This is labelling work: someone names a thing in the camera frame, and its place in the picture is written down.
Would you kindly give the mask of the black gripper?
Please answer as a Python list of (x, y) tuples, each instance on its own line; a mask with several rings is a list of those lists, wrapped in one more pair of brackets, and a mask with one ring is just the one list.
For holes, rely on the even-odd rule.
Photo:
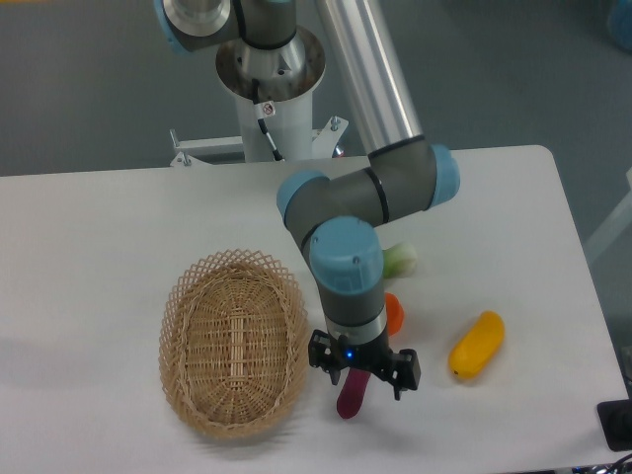
[(388, 382), (396, 401), (405, 391), (416, 391), (421, 380), (421, 366), (415, 350), (390, 351), (388, 332), (384, 329), (378, 337), (362, 345), (352, 345), (341, 336), (335, 339), (321, 330), (314, 330), (308, 343), (309, 364), (320, 368), (336, 386), (345, 368), (355, 368), (375, 375)]

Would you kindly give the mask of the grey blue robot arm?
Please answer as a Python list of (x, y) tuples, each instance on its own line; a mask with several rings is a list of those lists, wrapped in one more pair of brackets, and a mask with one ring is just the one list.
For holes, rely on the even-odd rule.
[[(459, 170), (447, 148), (424, 136), (380, 5), (321, 1), (317, 8), (369, 164), (336, 179), (299, 172), (276, 194), (325, 315), (325, 329), (310, 338), (309, 362), (333, 380), (358, 369), (402, 393), (418, 387), (421, 369), (415, 351), (389, 346), (375, 230), (451, 200)], [(217, 47), (217, 74), (247, 108), (241, 136), (248, 159), (309, 156), (310, 115), (290, 118), (280, 107), (317, 86), (326, 59), (320, 42), (297, 23), (294, 2), (158, 1), (154, 9), (173, 49)]]

